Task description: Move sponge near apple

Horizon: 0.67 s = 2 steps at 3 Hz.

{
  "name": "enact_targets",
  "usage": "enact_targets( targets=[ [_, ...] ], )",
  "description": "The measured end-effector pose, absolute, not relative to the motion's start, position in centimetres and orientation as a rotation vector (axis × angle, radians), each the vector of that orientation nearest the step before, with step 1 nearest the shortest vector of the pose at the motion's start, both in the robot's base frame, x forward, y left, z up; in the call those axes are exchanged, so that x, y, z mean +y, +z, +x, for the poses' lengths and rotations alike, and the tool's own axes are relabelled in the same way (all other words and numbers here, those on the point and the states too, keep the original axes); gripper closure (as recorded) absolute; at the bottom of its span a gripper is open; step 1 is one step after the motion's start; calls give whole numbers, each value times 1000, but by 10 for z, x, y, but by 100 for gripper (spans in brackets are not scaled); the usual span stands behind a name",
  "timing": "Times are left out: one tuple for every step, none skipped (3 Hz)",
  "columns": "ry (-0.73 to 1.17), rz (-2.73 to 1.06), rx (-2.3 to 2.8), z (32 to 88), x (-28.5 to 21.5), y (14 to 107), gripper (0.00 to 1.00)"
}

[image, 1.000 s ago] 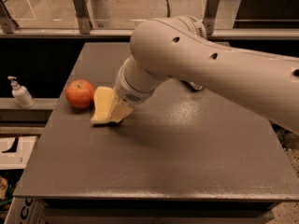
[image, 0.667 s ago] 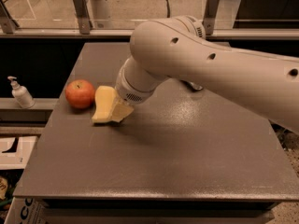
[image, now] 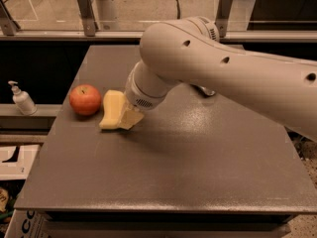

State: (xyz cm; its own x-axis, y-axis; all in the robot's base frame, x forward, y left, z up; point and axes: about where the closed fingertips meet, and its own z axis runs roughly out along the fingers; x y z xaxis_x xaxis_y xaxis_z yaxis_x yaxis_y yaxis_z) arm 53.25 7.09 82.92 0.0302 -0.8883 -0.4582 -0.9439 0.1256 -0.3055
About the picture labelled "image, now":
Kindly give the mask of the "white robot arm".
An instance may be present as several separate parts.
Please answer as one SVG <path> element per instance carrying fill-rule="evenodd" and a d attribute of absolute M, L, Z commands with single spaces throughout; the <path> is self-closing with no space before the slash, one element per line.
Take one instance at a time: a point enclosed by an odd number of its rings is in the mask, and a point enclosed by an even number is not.
<path fill-rule="evenodd" d="M 317 63 L 248 52 L 219 43 L 204 17 L 150 25 L 140 40 L 140 61 L 129 74 L 129 102 L 151 110 L 180 83 L 211 89 L 263 116 L 317 140 Z"/>

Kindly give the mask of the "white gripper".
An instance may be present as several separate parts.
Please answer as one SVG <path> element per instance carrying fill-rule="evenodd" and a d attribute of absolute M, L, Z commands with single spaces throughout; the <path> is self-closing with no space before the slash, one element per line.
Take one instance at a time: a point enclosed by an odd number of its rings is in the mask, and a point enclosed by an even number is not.
<path fill-rule="evenodd" d="M 123 104 L 118 127 L 130 130 L 144 118 L 140 110 L 155 109 L 179 84 L 179 80 L 158 76 L 142 60 L 137 62 L 126 82 L 125 95 L 128 101 Z"/>

